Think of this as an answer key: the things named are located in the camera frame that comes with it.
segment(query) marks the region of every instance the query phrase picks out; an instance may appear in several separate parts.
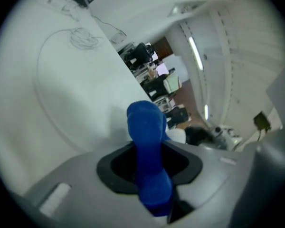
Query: ceiling light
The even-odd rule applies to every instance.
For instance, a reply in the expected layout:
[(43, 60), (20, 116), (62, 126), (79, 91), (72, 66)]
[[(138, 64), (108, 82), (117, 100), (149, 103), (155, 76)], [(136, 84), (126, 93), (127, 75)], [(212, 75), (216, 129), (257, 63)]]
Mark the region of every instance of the ceiling light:
[(209, 115), (208, 115), (208, 106), (205, 105), (205, 119), (208, 120), (208, 117), (209, 117)]
[(172, 13), (175, 14), (175, 13), (178, 13), (179, 12), (179, 8), (176, 6), (173, 8), (172, 10)]
[(204, 66), (203, 66), (203, 63), (201, 61), (201, 58), (200, 58), (200, 54), (199, 54), (199, 51), (198, 51), (198, 48), (196, 47), (195, 45), (195, 41), (192, 37), (189, 38), (189, 42), (190, 42), (190, 45), (191, 45), (191, 48), (194, 52), (194, 56), (196, 58), (196, 61), (198, 63), (198, 66), (199, 66), (199, 69), (200, 70), (203, 70), (204, 69)]

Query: gray plastic housing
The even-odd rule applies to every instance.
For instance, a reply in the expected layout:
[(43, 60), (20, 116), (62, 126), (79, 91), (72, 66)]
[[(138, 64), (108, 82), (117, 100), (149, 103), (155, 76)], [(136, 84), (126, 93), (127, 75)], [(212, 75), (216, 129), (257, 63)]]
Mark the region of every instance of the gray plastic housing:
[[(169, 227), (245, 227), (285, 183), (285, 126), (261, 142), (248, 144), (242, 153), (172, 141), (165, 144), (203, 161), (203, 169), (192, 183), (177, 186), (180, 199), (195, 210)], [(25, 199), (37, 208), (57, 184), (64, 182), (72, 189), (53, 222), (83, 228), (160, 227), (137, 195), (112, 192), (96, 174), (98, 161), (122, 147), (99, 148), (66, 161), (34, 185)]]

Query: black cable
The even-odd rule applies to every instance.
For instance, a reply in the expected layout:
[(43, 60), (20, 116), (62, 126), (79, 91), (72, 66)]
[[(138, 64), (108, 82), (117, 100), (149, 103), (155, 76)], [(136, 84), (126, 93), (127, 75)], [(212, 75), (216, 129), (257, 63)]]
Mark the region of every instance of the black cable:
[(259, 134), (259, 136), (258, 136), (257, 141), (259, 141), (259, 140), (260, 140), (260, 137), (261, 137), (261, 134), (262, 134), (262, 130), (260, 130), (259, 132), (260, 132), (260, 134)]
[(122, 32), (125, 36), (127, 36), (127, 35), (126, 35), (126, 33), (124, 33), (121, 29), (116, 28), (115, 26), (113, 26), (113, 25), (111, 25), (111, 24), (109, 24), (109, 23), (105, 23), (105, 22), (103, 22), (100, 18), (96, 17), (95, 15), (92, 15), (92, 17), (94, 17), (94, 18), (98, 19), (98, 20), (99, 20), (100, 22), (102, 22), (103, 24), (106, 24), (106, 25), (110, 25), (110, 26), (112, 26), (114, 29), (116, 29), (116, 30), (118, 30), (118, 31)]

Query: blue handle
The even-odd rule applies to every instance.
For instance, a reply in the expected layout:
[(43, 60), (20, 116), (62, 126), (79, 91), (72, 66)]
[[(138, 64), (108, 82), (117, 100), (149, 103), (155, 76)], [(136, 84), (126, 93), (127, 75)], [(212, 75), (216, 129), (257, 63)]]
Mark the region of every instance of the blue handle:
[(162, 166), (161, 142), (166, 139), (166, 117), (147, 101), (127, 110), (128, 130), (136, 146), (135, 184), (143, 205), (155, 216), (168, 215), (172, 182)]

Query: brown floor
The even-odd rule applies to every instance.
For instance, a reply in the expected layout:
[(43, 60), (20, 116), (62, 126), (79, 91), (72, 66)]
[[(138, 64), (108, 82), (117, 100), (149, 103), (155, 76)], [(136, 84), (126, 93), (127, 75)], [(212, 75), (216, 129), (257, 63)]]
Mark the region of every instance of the brown floor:
[(189, 122), (181, 123), (177, 125), (177, 128), (185, 129), (188, 126), (201, 126), (207, 129), (207, 126), (201, 118), (196, 108), (194, 92), (190, 80), (182, 83), (182, 87), (176, 92), (173, 97), (176, 105), (183, 104), (188, 113), (191, 113), (192, 120)]

